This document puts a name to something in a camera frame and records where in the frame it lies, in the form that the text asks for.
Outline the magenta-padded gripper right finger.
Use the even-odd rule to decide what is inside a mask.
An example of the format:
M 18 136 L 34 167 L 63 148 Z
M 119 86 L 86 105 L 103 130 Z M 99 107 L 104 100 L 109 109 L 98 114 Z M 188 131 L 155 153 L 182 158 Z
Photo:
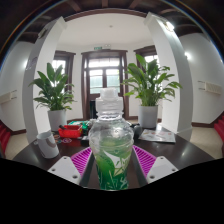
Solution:
M 164 178 L 178 169 L 164 156 L 154 156 L 139 146 L 133 146 L 133 161 L 141 186 Z

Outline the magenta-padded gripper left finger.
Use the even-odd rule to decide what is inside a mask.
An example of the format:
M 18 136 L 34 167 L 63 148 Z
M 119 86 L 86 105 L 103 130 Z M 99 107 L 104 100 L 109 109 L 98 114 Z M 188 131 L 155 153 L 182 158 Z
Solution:
M 87 147 L 71 157 L 62 156 L 48 171 L 74 184 L 87 187 L 92 165 L 92 151 Z

